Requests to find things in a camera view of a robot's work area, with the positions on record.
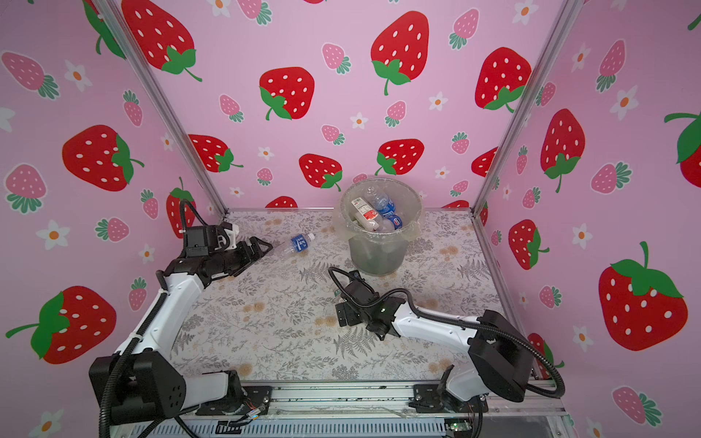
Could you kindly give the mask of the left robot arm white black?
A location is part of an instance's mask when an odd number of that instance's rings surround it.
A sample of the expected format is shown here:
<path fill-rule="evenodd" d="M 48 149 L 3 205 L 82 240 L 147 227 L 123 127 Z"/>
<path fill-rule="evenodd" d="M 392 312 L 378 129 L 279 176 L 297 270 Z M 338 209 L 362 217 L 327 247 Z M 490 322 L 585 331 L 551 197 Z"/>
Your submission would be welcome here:
<path fill-rule="evenodd" d="M 191 307 L 216 280 L 236 277 L 269 254 L 272 244 L 257 237 L 237 241 L 237 228 L 193 226 L 184 231 L 183 249 L 164 270 L 156 273 L 156 299 L 122 345 L 110 356 L 93 361 L 89 379 L 100 406 L 98 429 L 111 436 L 113 427 L 148 423 L 149 434 L 173 419 L 188 434 L 193 430 L 183 414 L 207 403 L 219 409 L 246 409 L 233 422 L 243 427 L 260 416 L 236 372 L 210 372 L 186 378 L 171 363 L 177 334 Z"/>

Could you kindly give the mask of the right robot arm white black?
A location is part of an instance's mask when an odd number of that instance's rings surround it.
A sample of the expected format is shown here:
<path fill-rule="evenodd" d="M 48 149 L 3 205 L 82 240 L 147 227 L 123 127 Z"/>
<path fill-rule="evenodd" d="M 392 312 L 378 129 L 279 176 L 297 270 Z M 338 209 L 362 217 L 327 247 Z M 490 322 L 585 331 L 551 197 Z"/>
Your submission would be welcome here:
<path fill-rule="evenodd" d="M 498 312 L 479 317 L 452 316 L 417 306 L 411 292 L 395 288 L 381 295 L 357 271 L 332 268 L 330 277 L 341 303 L 339 325 L 363 324 L 380 341 L 388 337 L 419 339 L 459 351 L 468 361 L 450 365 L 436 387 L 438 400 L 415 401 L 416 410 L 463 412 L 494 394 L 522 403 L 527 392 L 560 399 L 566 392 L 558 368 Z"/>

